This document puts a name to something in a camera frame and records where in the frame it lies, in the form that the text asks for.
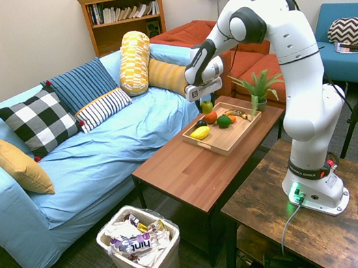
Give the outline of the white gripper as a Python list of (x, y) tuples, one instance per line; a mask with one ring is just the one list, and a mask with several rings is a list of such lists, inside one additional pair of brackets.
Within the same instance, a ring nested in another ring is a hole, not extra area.
[[(194, 101), (210, 94), (210, 101), (214, 102), (217, 97), (215, 92), (222, 87), (221, 77), (215, 77), (214, 79), (206, 82), (203, 85), (188, 85), (185, 87), (185, 98), (188, 101)], [(199, 110), (204, 113), (204, 104), (202, 101), (199, 102)]]

